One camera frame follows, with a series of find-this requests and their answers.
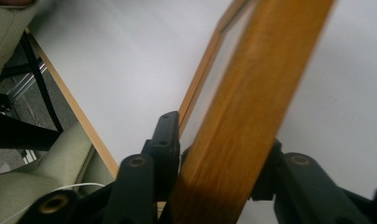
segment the cable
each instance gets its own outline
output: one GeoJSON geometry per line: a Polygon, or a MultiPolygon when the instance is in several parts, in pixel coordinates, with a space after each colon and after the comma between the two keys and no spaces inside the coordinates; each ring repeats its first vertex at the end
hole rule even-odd
{"type": "MultiPolygon", "coordinates": [[[[57,190],[60,190],[60,189],[70,189],[70,188],[74,188],[74,187],[80,187],[80,186],[98,186],[98,187],[104,187],[105,185],[103,184],[98,184],[98,183],[81,183],[81,184],[74,184],[74,185],[68,185],[68,186],[63,186],[63,187],[60,187],[60,188],[57,188],[57,189],[54,189],[52,190],[51,192],[54,192],[54,191],[57,191],[57,190]]],[[[18,213],[12,215],[11,217],[8,217],[6,220],[2,221],[0,224],[5,224],[7,223],[8,221],[10,221],[12,218],[16,217],[17,215],[21,214],[22,212],[24,212],[26,209],[28,209],[32,204],[29,204],[28,206],[22,208],[18,213]]]]}

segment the white tabletop surface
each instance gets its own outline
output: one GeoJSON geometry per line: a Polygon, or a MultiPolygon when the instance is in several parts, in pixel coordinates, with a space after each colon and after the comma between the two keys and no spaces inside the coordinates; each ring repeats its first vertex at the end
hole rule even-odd
{"type": "Polygon", "coordinates": [[[178,110],[230,0],[44,0],[30,29],[116,163],[178,110]]]}

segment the gray floor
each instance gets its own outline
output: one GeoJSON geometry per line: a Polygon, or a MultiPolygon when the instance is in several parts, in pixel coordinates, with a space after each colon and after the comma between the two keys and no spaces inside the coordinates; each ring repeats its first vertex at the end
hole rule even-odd
{"type": "MultiPolygon", "coordinates": [[[[26,59],[21,48],[18,47],[7,65],[17,65],[22,63],[26,63],[26,59]]],[[[7,93],[22,78],[23,76],[3,80],[0,84],[0,92],[7,93]]],[[[55,112],[57,113],[63,129],[66,130],[77,122],[77,119],[53,81],[48,70],[43,74],[43,78],[46,81],[55,112]]],[[[36,83],[34,83],[34,85],[32,85],[24,95],[14,103],[13,110],[13,113],[15,113],[18,119],[22,121],[55,130],[36,83]]],[[[22,165],[24,165],[24,162],[21,154],[17,150],[0,149],[0,172],[12,170],[22,165]]]]}

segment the wooden frame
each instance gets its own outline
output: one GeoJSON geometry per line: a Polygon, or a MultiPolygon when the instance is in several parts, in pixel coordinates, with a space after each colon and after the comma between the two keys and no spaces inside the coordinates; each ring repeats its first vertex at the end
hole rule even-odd
{"type": "MultiPolygon", "coordinates": [[[[250,3],[234,1],[220,20],[180,109],[181,131],[225,31],[250,3]]],[[[237,221],[331,4],[258,2],[171,194],[173,223],[237,221]]]]}

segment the floor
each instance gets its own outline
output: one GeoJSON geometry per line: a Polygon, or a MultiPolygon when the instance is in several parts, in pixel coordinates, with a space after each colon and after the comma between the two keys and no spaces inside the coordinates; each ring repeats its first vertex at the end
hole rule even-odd
{"type": "MultiPolygon", "coordinates": [[[[18,46],[14,56],[7,63],[7,66],[22,63],[26,63],[26,58],[24,57],[20,46],[18,46]]],[[[22,78],[23,76],[4,79],[0,83],[0,92],[8,93],[22,78]]],[[[75,114],[71,110],[69,104],[65,101],[62,93],[48,70],[43,73],[43,78],[46,81],[55,112],[57,113],[63,129],[66,130],[77,122],[77,118],[75,117],[75,114]]],[[[37,126],[55,130],[36,83],[34,83],[20,98],[17,99],[13,105],[11,116],[16,116],[17,119],[35,124],[37,126]]],[[[13,170],[17,167],[23,166],[24,164],[25,162],[19,151],[13,149],[0,149],[0,173],[13,170]]]]}

